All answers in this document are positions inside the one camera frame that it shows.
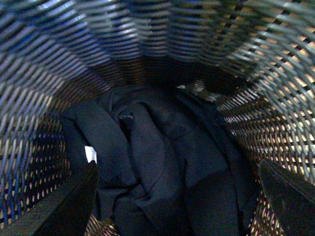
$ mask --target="metal mesh basket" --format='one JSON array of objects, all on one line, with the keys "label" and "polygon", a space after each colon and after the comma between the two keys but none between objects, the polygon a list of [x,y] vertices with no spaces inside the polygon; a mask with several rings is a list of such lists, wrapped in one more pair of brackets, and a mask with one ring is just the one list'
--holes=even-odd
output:
[{"label": "metal mesh basket", "polygon": [[[125,84],[215,102],[254,167],[314,184],[314,32],[314,0],[2,0],[1,229],[70,176],[59,113]],[[249,227],[285,235],[263,192]],[[91,216],[86,235],[117,233]]]}]

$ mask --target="black garment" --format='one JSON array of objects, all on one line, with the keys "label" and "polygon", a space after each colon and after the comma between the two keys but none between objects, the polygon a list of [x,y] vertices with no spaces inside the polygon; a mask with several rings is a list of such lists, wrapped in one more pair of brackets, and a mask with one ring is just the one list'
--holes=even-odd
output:
[{"label": "black garment", "polygon": [[114,88],[62,115],[72,171],[93,146],[101,218],[113,216],[123,236],[233,236],[247,227],[251,214],[242,222],[240,214],[253,212],[255,184],[220,122],[213,104],[146,86]]}]

